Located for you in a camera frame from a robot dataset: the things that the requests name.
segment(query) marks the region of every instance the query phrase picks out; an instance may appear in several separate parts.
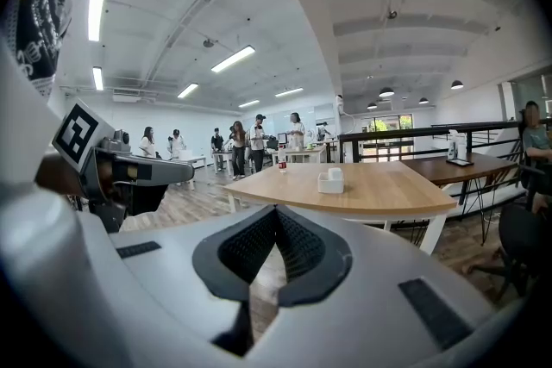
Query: tissue box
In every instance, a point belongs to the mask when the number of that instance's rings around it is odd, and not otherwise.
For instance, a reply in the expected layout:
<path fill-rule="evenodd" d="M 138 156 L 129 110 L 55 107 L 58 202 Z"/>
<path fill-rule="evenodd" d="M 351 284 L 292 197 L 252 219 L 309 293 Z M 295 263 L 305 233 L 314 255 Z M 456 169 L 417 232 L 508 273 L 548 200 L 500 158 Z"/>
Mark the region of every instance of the tissue box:
<path fill-rule="evenodd" d="M 328 173 L 318 175 L 318 192 L 320 193 L 343 193 L 343 172 L 334 167 L 328 169 Z"/>

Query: window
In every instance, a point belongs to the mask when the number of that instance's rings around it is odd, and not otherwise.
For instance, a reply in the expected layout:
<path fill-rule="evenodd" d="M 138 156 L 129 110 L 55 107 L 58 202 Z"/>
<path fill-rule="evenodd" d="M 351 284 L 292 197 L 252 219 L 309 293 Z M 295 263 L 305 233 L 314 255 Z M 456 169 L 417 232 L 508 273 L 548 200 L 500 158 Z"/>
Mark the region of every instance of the window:
<path fill-rule="evenodd" d="M 389 115 L 367 118 L 362 121 L 362 132 L 385 132 L 389 130 L 412 129 L 412 114 Z M 377 158 L 364 158 L 365 163 L 380 161 L 399 161 L 411 159 L 414 141 L 411 137 L 391 138 L 385 140 L 370 140 L 363 143 L 362 155 Z"/>

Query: black rubber pad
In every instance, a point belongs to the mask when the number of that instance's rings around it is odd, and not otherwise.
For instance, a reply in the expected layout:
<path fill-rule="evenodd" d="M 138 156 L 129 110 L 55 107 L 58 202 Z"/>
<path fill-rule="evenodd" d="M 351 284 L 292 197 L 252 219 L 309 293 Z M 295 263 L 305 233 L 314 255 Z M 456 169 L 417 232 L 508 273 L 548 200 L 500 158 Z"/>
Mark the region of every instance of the black rubber pad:
<path fill-rule="evenodd" d="M 149 253 L 160 248 L 161 246 L 157 242 L 151 240 L 143 244 L 136 244 L 135 246 L 117 248 L 117 253 L 119 253 L 121 259 L 126 259 L 139 254 Z"/>
<path fill-rule="evenodd" d="M 398 287 L 442 350 L 456 345 L 472 333 L 468 324 L 424 280 L 412 279 Z"/>

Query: black t-shirt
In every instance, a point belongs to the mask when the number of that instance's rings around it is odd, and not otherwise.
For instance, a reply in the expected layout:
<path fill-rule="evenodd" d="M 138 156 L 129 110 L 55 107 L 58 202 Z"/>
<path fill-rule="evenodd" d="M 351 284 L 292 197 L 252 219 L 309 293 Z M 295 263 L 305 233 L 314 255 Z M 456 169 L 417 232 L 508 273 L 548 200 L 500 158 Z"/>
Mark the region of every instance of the black t-shirt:
<path fill-rule="evenodd" d="M 0 28 L 22 75 L 47 99 L 61 42 L 71 21 L 69 0 L 8 0 Z"/>
<path fill-rule="evenodd" d="M 210 137 L 210 144 L 212 144 L 218 151 L 223 150 L 223 141 L 223 137 L 220 135 Z"/>

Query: white table leg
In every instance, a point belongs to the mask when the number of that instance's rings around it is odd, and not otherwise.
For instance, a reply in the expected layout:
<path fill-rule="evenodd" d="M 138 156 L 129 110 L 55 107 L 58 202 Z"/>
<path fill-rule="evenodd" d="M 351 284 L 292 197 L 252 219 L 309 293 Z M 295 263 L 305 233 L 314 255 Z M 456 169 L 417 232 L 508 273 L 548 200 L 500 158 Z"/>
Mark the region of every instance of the white table leg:
<path fill-rule="evenodd" d="M 230 212 L 235 213 L 235 198 L 231 193 L 228 194 L 228 201 L 230 203 Z"/>
<path fill-rule="evenodd" d="M 445 225 L 446 219 L 446 215 L 438 215 L 430 220 L 428 229 L 425 231 L 425 235 L 423 236 L 420 250 L 426 252 L 427 254 L 433 253 L 433 250 L 439 241 L 439 237 L 441 236 L 442 228 Z"/>

